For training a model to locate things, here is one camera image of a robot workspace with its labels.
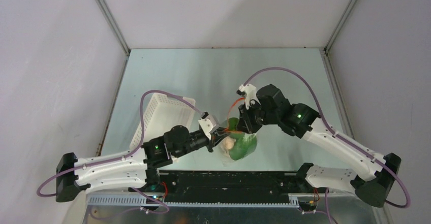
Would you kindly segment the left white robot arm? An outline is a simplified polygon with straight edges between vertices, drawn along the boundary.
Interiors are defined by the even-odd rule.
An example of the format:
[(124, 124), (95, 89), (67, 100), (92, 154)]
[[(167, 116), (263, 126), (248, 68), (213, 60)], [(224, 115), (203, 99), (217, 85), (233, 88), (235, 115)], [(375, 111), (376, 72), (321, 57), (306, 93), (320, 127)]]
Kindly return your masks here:
[(223, 127), (206, 135), (203, 129), (190, 132), (177, 125), (162, 136), (131, 150), (90, 158), (64, 154), (57, 165), (55, 200), (74, 200), (82, 191), (92, 193), (116, 188), (142, 188), (156, 191), (161, 185), (158, 169), (193, 151), (206, 147), (212, 151), (230, 133)]

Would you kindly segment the clear zip top bag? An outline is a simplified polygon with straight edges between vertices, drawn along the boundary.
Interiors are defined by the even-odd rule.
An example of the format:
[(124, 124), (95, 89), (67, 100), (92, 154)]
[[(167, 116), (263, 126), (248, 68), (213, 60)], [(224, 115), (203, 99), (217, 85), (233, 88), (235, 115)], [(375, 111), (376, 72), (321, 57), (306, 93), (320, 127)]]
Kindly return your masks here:
[(223, 167), (228, 167), (243, 160), (254, 153), (257, 148), (257, 135), (240, 132), (237, 129), (239, 117), (231, 116), (235, 106), (242, 101), (244, 101), (244, 98), (239, 98), (230, 106), (226, 120), (222, 123), (224, 128), (222, 132), (228, 134), (217, 146)]

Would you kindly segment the green bok choy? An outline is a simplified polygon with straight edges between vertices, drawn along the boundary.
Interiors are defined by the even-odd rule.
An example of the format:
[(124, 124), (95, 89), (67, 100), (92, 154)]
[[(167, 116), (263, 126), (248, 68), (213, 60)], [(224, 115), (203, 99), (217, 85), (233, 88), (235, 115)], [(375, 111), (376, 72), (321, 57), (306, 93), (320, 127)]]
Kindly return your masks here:
[(228, 119), (228, 129), (231, 132), (229, 137), (235, 139), (235, 145), (231, 150), (228, 151), (228, 154), (234, 161), (238, 161), (247, 157), (253, 153), (257, 147), (256, 134), (246, 134), (236, 131), (238, 121), (239, 119), (236, 117), (230, 117)]

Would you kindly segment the small beige mushroom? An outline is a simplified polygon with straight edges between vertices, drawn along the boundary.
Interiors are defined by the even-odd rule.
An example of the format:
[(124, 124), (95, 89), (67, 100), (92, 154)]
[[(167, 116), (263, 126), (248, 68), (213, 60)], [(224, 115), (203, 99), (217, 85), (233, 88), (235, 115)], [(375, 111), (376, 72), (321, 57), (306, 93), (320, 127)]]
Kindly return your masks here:
[(224, 150), (229, 151), (234, 147), (235, 139), (227, 137), (221, 142), (221, 145)]

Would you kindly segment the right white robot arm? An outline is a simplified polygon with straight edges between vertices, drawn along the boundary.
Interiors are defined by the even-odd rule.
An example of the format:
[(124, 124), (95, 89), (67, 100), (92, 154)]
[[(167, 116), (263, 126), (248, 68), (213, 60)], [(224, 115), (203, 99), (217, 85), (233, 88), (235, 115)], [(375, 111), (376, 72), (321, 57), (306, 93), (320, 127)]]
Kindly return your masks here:
[(277, 125), (285, 134), (313, 143), (347, 164), (341, 169), (304, 163), (296, 173), (299, 191), (333, 188), (353, 193), (373, 207), (384, 206), (401, 165), (399, 156), (366, 148), (335, 130), (311, 107), (291, 104), (272, 84), (260, 89), (241, 85), (236, 93), (244, 98), (238, 108), (238, 131), (254, 134), (264, 125)]

